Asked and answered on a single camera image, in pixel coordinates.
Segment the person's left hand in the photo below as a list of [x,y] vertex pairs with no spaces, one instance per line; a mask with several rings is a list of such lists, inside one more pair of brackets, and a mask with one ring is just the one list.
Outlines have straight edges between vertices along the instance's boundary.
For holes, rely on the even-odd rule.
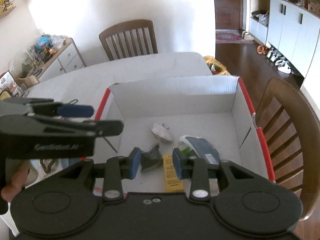
[[22,191],[22,187],[28,179],[30,169],[24,168],[13,174],[11,182],[1,190],[1,197],[6,202],[12,202],[14,197]]

